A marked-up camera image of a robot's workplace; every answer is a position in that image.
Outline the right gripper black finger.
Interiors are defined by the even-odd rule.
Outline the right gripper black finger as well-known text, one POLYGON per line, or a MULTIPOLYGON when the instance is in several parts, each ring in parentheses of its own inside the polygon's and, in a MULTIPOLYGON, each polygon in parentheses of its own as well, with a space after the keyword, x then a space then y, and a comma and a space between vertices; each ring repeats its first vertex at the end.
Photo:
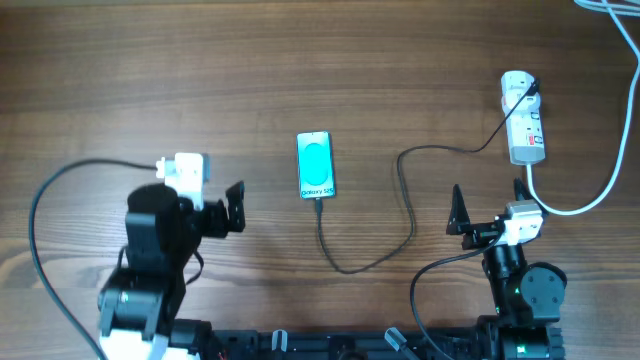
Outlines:
POLYGON ((462 235, 471 231, 471 222, 458 184, 452 189, 451 210, 446 227, 447 235, 462 235))
POLYGON ((532 200, 533 196, 529 192, 527 186, 520 178, 515 178, 513 181, 514 195, 517 201, 532 200))

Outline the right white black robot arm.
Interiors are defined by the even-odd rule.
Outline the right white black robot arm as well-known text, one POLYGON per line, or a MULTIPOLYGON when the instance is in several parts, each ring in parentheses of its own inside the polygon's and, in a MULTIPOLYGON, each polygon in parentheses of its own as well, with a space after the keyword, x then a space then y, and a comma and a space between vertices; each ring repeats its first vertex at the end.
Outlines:
POLYGON ((493 221, 473 223, 461 189, 452 189, 446 233, 461 235, 464 250, 483 255, 496 314, 478 318, 470 353, 477 359, 551 359, 566 357, 560 320, 566 274, 547 262, 528 263, 524 245, 540 237, 545 213, 522 182, 514 181, 516 200, 493 221))

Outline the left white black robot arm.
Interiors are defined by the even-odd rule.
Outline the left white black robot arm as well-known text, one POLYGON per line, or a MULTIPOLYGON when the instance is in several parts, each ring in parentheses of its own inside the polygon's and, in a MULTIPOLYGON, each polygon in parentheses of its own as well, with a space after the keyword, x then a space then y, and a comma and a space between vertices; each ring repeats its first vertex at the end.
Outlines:
POLYGON ((245 228, 245 185, 202 209, 162 184, 144 185, 127 199, 127 245, 98 297, 99 345, 108 359, 222 359, 225 350, 207 321, 177 316, 203 238, 245 228))

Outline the white power strip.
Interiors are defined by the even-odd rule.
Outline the white power strip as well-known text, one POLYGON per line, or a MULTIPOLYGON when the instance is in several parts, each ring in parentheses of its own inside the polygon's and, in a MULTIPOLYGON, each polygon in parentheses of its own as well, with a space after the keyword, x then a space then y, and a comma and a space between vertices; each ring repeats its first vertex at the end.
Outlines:
POLYGON ((534 165, 545 159, 539 87, 539 80, 525 71, 507 71, 501 77, 501 106, 514 165, 534 165))

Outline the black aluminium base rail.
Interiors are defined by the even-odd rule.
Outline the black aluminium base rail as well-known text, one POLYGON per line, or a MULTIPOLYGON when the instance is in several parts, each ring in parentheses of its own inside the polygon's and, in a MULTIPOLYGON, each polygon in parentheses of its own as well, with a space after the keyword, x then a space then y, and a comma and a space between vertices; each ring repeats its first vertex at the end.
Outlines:
POLYGON ((514 329, 492 326, 436 328, 402 332, 299 333, 279 329, 215 331, 203 359, 540 359, 566 357, 558 328, 514 329))

